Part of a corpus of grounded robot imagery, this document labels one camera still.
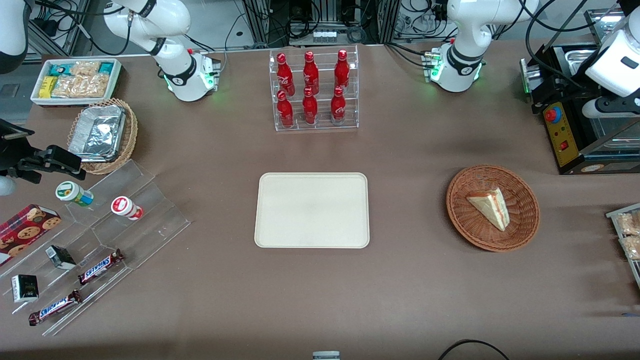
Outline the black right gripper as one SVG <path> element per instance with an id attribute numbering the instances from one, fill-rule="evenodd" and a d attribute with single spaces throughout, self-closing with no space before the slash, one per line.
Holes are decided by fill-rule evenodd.
<path id="1" fill-rule="evenodd" d="M 35 132 L 0 120 L 0 173 L 10 179 L 22 179 L 39 184 L 46 166 L 64 169 L 68 176 L 84 181 L 87 171 L 82 169 L 82 158 L 57 145 L 46 150 L 32 146 L 28 137 Z"/>

